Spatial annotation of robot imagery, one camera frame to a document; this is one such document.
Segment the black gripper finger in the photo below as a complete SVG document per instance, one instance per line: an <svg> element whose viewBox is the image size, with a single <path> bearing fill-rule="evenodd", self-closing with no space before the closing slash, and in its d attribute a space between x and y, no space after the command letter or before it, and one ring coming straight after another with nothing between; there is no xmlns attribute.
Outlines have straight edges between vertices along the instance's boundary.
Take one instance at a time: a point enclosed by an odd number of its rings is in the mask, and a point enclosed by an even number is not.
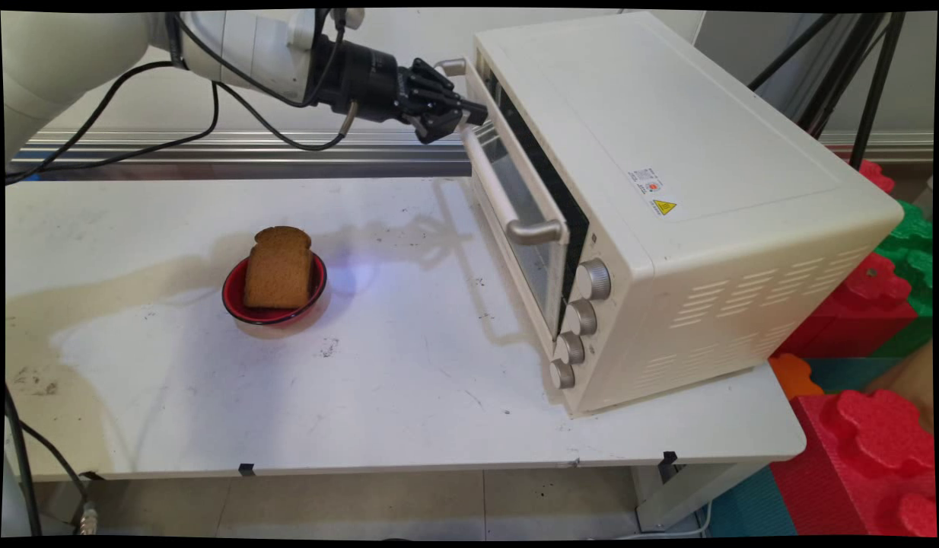
<svg viewBox="0 0 939 548"><path fill-rule="evenodd" d="M416 115L427 110L462 109L463 123L481 126L489 118L483 104L473 103L455 91L455 84L438 67L424 59L414 58L408 68L408 114Z"/></svg>
<svg viewBox="0 0 939 548"><path fill-rule="evenodd" d="M430 145L452 135L462 124L463 118L465 114L462 109L444 109L439 112L427 110L412 115L412 126L418 141L422 145Z"/></svg>

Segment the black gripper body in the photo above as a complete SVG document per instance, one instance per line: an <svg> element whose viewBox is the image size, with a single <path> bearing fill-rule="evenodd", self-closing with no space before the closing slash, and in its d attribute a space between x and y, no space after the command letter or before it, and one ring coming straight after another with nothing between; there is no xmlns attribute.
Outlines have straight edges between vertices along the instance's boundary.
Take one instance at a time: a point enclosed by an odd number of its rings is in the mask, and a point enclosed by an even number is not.
<svg viewBox="0 0 939 548"><path fill-rule="evenodd" d="M312 105L328 105L334 113L347 114L358 105L355 117L382 123L396 120L409 125L406 111L410 67L397 65L389 53L348 41L334 51L336 42L326 36L312 49Z"/></svg>

